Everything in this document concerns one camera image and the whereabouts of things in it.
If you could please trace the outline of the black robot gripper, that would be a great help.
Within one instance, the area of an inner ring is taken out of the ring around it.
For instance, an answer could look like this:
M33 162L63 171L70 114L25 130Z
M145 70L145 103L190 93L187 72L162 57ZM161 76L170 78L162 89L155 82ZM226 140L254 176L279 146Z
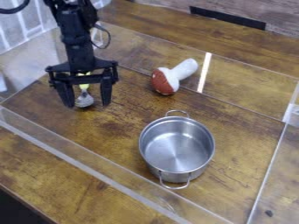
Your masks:
M75 94L71 84L57 81L59 75L66 73L77 75L93 72L98 69L111 69L113 80L110 76L106 76L101 82L102 103L107 106L111 103L113 83L119 81L118 62L114 60L99 59L94 54L91 43L85 45L66 45L66 51L69 60L59 65L46 67L51 86L57 87L65 106L69 108L75 106Z

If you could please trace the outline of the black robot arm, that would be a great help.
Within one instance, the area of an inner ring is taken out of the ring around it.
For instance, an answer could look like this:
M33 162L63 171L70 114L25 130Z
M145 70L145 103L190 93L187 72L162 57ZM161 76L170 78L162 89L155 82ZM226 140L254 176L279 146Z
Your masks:
M61 41L69 60L49 66L50 84L57 89L63 104L75 106L74 85L101 84L102 103L111 103L113 85L118 82L118 62L99 59L94 54L90 30L99 21L98 10L90 0L66 3L65 0L43 0L61 27Z

